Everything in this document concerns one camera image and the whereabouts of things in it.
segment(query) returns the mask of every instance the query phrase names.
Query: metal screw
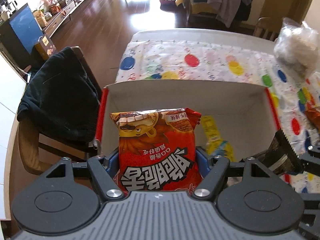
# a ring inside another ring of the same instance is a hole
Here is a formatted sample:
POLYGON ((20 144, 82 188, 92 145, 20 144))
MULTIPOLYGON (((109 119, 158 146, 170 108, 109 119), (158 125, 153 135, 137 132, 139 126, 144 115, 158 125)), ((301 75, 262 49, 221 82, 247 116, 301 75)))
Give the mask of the metal screw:
POLYGON ((108 197, 120 197, 122 195, 122 191, 119 189, 109 189, 107 191, 108 197))
POLYGON ((209 194, 210 194, 210 191, 205 188, 199 188, 195 190, 195 195, 197 197, 207 197, 209 196, 209 194))

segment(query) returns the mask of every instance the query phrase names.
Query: door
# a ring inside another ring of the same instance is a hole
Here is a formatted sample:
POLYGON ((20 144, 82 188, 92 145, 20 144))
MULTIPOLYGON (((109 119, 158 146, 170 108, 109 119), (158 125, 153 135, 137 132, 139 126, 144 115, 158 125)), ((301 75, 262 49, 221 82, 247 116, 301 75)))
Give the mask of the door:
POLYGON ((312 0, 265 0, 260 17, 271 17, 273 29, 279 31, 283 17, 296 22, 304 18, 312 0))

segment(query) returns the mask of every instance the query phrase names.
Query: drawer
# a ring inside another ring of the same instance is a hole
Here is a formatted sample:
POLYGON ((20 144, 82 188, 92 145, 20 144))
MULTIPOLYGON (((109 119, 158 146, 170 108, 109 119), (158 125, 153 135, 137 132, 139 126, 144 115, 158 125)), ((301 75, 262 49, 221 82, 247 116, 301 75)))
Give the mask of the drawer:
POLYGON ((63 15, 60 13, 52 23, 45 29, 45 33, 48 34, 49 36, 55 31, 55 29, 58 27, 58 25, 62 22, 63 20, 63 15))
POLYGON ((71 3, 69 3, 65 8, 64 11, 66 12, 66 14, 68 14, 69 12, 72 11, 72 9, 76 7, 76 3, 75 1, 72 1, 71 3))

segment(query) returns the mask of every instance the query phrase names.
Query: yellow dot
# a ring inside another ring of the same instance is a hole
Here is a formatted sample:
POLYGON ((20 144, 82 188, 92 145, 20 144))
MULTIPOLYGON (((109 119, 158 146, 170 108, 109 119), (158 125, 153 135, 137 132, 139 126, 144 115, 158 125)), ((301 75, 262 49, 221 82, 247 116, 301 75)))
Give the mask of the yellow dot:
POLYGON ((162 76, 162 79, 179 79, 179 76, 177 75, 177 73, 173 71, 164 72, 163 74, 161 74, 161 76, 162 76))
POLYGON ((243 67, 241 67, 238 62, 230 61, 230 62, 228 62, 228 65, 229 65, 230 71, 233 74, 235 74, 237 76, 241 76, 244 73, 243 67))
POLYGON ((306 87, 303 87, 302 88, 302 92, 303 92, 305 98, 307 99, 307 101, 310 101, 311 100, 311 95, 310 95, 309 90, 306 87))
POLYGON ((313 178, 314 178, 314 175, 311 173, 308 173, 308 180, 311 181, 313 180, 313 178))
POLYGON ((274 93, 270 93, 270 94, 271 94, 271 97, 272 97, 273 105, 275 106, 275 108, 278 108, 278 106, 279 106, 279 98, 274 93))

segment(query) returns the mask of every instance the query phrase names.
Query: yellow snack package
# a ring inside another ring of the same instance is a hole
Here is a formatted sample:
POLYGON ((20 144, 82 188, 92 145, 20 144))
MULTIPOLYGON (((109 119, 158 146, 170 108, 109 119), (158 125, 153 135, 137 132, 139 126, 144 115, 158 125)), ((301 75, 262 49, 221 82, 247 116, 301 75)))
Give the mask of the yellow snack package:
POLYGON ((207 137, 207 154, 212 156, 223 155, 231 162, 235 162, 233 148, 228 141, 221 137, 213 117, 210 115, 202 116, 201 125, 207 137))

